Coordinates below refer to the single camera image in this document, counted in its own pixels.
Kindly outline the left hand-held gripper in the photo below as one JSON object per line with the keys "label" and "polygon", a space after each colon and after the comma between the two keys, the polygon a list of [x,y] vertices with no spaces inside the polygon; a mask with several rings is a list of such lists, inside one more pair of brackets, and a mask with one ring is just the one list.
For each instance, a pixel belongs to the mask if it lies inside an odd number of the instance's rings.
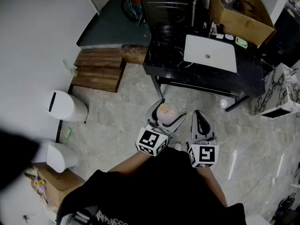
{"label": "left hand-held gripper", "polygon": [[169,144],[176,130],[186,119],[187,114],[183,113],[177,117],[171,124],[158,124],[157,109],[165,99],[157,101],[146,113],[146,124],[140,129],[135,142],[138,151],[156,157],[161,151],[168,147],[179,149],[179,143]]}

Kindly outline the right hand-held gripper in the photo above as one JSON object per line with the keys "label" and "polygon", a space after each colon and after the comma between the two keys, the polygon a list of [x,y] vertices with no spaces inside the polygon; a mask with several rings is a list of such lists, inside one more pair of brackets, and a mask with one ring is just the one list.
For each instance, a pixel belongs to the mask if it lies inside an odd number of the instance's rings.
{"label": "right hand-held gripper", "polygon": [[210,168],[218,161],[219,145],[215,137],[216,128],[205,113],[195,110],[192,117],[191,135],[210,138],[190,139],[187,152],[194,168]]}

